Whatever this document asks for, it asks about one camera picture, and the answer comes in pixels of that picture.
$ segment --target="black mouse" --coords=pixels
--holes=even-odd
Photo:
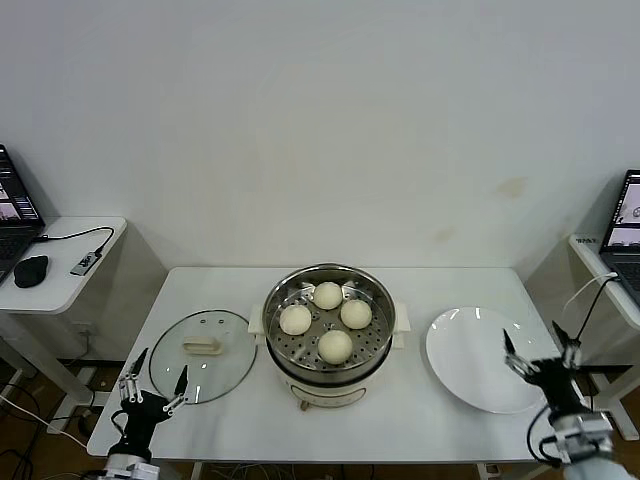
[[[20,288],[28,288],[42,283],[47,276],[47,265],[49,265],[49,257],[46,255],[22,260],[13,269],[16,285]]]

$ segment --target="pot handle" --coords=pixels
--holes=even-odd
[[[256,336],[256,345],[266,345],[264,328],[262,328],[262,306],[254,305],[249,317],[249,333]]]
[[[393,330],[393,348],[404,348],[404,334],[411,331],[409,313],[404,303],[396,303],[396,327]]]

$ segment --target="white desk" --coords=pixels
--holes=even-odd
[[[178,320],[205,309],[228,309],[249,318],[289,268],[176,268],[160,291],[129,354],[127,366],[153,347]],[[392,350],[379,381],[348,407],[300,411],[278,379],[266,347],[231,393],[186,406],[160,424],[155,458],[174,460],[321,463],[477,463],[530,461],[525,443],[536,409],[494,415],[458,400],[439,382],[425,359],[424,338],[437,315],[455,306],[499,310],[526,324],[538,339],[540,357],[558,352],[520,280],[506,268],[367,269],[408,307],[412,332],[405,348]],[[147,365],[143,388],[153,391]],[[89,453],[105,456],[118,440],[109,417],[119,407],[117,388],[89,441]],[[548,434],[540,422],[540,432]]]
[[[573,248],[594,277],[611,271],[598,254],[600,245],[602,245],[602,235],[571,235],[569,245],[571,245],[571,248]],[[599,283],[602,284],[605,280],[606,278],[602,278]],[[638,304],[622,285],[616,282],[609,282],[604,291],[629,326],[640,330],[640,308],[638,308]],[[602,344],[599,350],[606,351],[607,348],[608,345]],[[625,440],[639,440],[638,429],[633,424],[631,417],[627,414],[620,400],[637,387],[640,387],[640,365],[633,366],[613,383],[609,383],[607,377],[602,374],[591,375],[591,378],[600,391],[593,397],[594,406],[611,412],[611,416],[620,429],[622,438]]]
[[[0,313],[4,314],[0,320],[0,336],[69,395],[56,412],[56,416],[64,416],[75,405],[88,404],[91,401],[92,393],[85,384],[91,378],[92,371],[85,369],[79,378],[74,377],[49,353],[46,345],[34,338],[22,322],[11,314],[53,315],[69,308],[124,232],[126,221],[120,217],[58,217],[45,219],[45,222],[47,226],[43,234],[50,237],[69,235],[100,226],[114,229],[113,238],[102,250],[102,258],[84,276],[71,275],[69,272],[85,254],[94,251],[107,239],[108,231],[34,244],[23,258],[47,255],[49,266],[45,280],[35,287],[18,288],[11,273],[0,284]],[[99,404],[101,399],[96,400],[96,404]]]

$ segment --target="wooden floor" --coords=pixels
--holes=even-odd
[[[0,365],[0,382],[7,382],[12,373],[8,367]],[[90,387],[110,390],[118,374],[117,368],[101,368],[94,376]],[[51,418],[54,407],[63,397],[62,392],[42,375],[32,380],[23,380],[21,386],[36,398],[41,414]],[[31,411],[36,408],[33,401],[24,393],[13,394],[12,400]],[[640,425],[640,390],[627,396],[624,403],[636,421],[636,425]],[[74,414],[82,414],[84,411],[85,409],[77,409]],[[11,412],[20,415],[20,412],[16,413],[14,409]],[[97,415],[92,414],[86,423],[92,428],[96,421]],[[78,419],[71,420],[67,432],[86,442],[88,439],[78,430],[77,422]],[[7,450],[12,449],[24,454],[35,431],[36,424],[19,420],[0,411],[0,480],[44,480],[49,476],[62,473],[69,473],[69,475],[61,475],[55,479],[70,480],[79,478],[78,475],[87,470],[100,469],[104,466],[104,459],[88,456],[72,441],[59,435],[40,432],[30,457],[33,463],[33,475],[29,477],[25,474],[23,477],[24,472],[15,471],[20,462],[19,458]],[[625,465],[630,473],[640,478],[640,442],[625,442],[618,435],[614,441],[617,460]],[[179,463],[172,466],[182,474],[183,478],[189,479],[192,464]],[[508,465],[500,467],[503,471],[509,469]],[[230,478],[231,474],[234,474],[234,478],[248,480],[324,480],[329,478],[335,480],[477,480],[479,478],[475,465],[376,465],[375,468],[371,465],[296,465],[292,472],[291,465],[243,468],[240,465],[226,464],[206,465],[202,479],[224,480]],[[563,477],[560,472],[553,471],[538,477],[540,480],[561,478]]]

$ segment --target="steamed bun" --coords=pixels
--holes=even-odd
[[[313,291],[313,303],[323,310],[332,310],[342,303],[342,289],[333,282],[324,282]]]
[[[320,337],[318,353],[322,360],[331,365],[340,365],[353,352],[353,343],[346,333],[330,330]]]
[[[289,305],[280,314],[280,328],[287,335],[302,335],[311,326],[311,312],[302,305]]]
[[[362,300],[349,300],[340,309],[340,318],[349,328],[365,328],[371,323],[371,307]]]

